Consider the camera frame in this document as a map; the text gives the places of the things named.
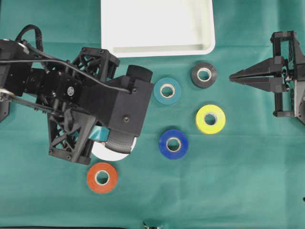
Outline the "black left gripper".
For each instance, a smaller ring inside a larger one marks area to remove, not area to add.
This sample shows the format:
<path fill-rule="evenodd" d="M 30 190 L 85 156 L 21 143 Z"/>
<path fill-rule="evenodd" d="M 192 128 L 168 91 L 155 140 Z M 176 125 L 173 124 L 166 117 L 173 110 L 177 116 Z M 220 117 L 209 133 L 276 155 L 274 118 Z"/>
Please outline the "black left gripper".
<path fill-rule="evenodd" d="M 80 107 L 84 89 L 100 84 L 106 87 L 119 60 L 108 50 L 83 47 L 73 62 L 48 62 L 36 102 L 52 109 L 47 115 L 49 154 L 87 165 L 93 141 L 107 141 L 110 130 L 95 126 L 98 120 Z"/>

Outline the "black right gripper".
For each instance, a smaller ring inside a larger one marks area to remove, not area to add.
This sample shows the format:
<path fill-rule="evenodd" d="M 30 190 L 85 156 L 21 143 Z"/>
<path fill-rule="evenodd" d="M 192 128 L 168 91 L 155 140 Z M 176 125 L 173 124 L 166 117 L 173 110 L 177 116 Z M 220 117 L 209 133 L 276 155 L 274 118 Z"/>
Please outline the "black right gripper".
<path fill-rule="evenodd" d="M 295 31 L 274 32 L 270 39 L 273 56 L 229 76 L 231 82 L 275 93 L 276 117 L 296 117 L 305 122 L 305 55 Z M 281 43 L 288 42 L 288 57 L 281 56 Z M 283 110 L 283 93 L 290 93 L 291 110 Z"/>

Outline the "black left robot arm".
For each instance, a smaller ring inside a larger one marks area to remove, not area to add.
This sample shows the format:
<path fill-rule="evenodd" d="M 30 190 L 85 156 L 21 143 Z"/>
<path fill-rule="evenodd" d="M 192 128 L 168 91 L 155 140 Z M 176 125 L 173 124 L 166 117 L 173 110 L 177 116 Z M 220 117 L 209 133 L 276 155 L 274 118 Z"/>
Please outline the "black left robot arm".
<path fill-rule="evenodd" d="M 11 102 L 47 114 L 49 155 L 88 165 L 93 141 L 90 133 L 98 119 L 80 104 L 86 89 L 111 89 L 119 60 L 108 50 L 82 48 L 72 62 L 43 51 L 42 32 L 29 24 L 15 40 L 0 41 L 0 117 Z"/>

